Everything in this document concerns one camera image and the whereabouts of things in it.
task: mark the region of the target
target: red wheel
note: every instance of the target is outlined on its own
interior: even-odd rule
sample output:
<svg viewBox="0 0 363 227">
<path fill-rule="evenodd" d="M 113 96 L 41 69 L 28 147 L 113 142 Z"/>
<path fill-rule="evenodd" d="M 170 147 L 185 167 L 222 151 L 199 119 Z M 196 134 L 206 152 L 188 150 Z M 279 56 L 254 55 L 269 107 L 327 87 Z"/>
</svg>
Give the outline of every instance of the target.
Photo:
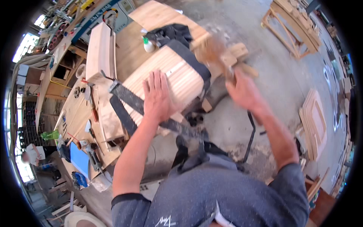
<svg viewBox="0 0 363 227">
<path fill-rule="evenodd" d="M 53 49 L 54 49 L 54 44 L 53 43 L 49 44 L 48 50 L 53 50 Z"/>
</svg>

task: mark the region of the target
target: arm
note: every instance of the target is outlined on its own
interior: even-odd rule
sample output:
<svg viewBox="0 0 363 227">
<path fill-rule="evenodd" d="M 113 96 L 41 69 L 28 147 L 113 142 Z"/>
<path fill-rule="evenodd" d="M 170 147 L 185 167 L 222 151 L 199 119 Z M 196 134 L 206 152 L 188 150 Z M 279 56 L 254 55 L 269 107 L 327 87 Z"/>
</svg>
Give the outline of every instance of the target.
<svg viewBox="0 0 363 227">
<path fill-rule="evenodd" d="M 236 86 L 226 82 L 228 93 L 238 105 L 250 110 L 253 115 L 261 119 L 267 131 L 278 170 L 287 164 L 299 163 L 299 154 L 292 135 L 286 126 L 272 113 L 253 80 L 238 69 L 235 71 L 235 76 Z"/>
<path fill-rule="evenodd" d="M 147 151 L 162 121 L 176 111 L 169 97 L 164 73 L 150 73 L 148 83 L 143 82 L 145 93 L 144 118 L 120 155 L 114 171 L 113 196 L 140 193 Z"/>
<path fill-rule="evenodd" d="M 38 159 L 40 159 L 40 154 L 39 151 L 37 149 L 37 147 L 32 143 L 33 149 L 35 150 L 35 152 L 37 153 Z"/>
</svg>

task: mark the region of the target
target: forearm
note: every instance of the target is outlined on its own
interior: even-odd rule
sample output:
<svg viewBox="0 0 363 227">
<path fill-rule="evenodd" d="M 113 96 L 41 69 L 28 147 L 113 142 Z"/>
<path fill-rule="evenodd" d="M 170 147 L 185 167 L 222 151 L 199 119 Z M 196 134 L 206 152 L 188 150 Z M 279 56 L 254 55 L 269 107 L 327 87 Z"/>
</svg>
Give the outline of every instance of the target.
<svg viewBox="0 0 363 227">
<path fill-rule="evenodd" d="M 158 123 L 144 117 L 122 151 L 114 170 L 113 196 L 139 193 L 147 151 L 158 129 Z"/>
<path fill-rule="evenodd" d="M 40 157 L 40 154 L 39 154 L 39 151 L 38 151 L 37 147 L 34 144 L 32 144 L 32 146 L 33 146 L 33 149 L 35 150 L 35 152 L 37 153 L 38 157 Z"/>
<path fill-rule="evenodd" d="M 273 114 L 267 104 L 261 104 L 253 114 L 259 117 L 266 129 L 277 168 L 290 163 L 299 163 L 299 154 L 294 138 L 287 127 Z"/>
</svg>

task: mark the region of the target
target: white shirt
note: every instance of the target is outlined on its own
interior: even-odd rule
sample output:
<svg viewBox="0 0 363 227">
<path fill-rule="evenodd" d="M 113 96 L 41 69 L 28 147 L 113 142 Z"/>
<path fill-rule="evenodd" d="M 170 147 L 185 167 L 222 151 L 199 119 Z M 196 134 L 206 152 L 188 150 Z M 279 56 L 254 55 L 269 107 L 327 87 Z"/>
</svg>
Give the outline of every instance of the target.
<svg viewBox="0 0 363 227">
<path fill-rule="evenodd" d="M 29 144 L 27 147 L 26 147 L 26 153 L 28 154 L 28 157 L 29 157 L 29 161 L 31 164 L 33 165 L 36 165 L 36 159 L 38 158 L 38 154 L 37 152 L 34 150 L 33 148 L 33 144 Z M 44 149 L 43 149 L 43 146 L 40 146 L 40 147 L 37 147 L 37 150 L 39 152 L 39 155 L 40 155 L 40 159 L 39 160 L 43 160 L 45 159 L 45 153 L 44 153 Z"/>
</svg>

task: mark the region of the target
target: green object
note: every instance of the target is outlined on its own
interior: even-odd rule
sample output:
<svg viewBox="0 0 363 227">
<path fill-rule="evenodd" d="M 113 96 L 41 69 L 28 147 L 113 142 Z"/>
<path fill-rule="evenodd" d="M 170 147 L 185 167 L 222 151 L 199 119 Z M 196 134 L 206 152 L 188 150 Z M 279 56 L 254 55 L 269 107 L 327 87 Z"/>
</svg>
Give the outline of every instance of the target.
<svg viewBox="0 0 363 227">
<path fill-rule="evenodd" d="M 144 44 L 148 44 L 149 43 L 149 39 L 147 37 L 142 37 L 142 39 L 144 40 Z"/>
<path fill-rule="evenodd" d="M 46 131 L 40 134 L 40 136 L 44 140 L 50 140 L 50 139 L 58 139 L 59 138 L 59 132 L 58 131 Z"/>
</svg>

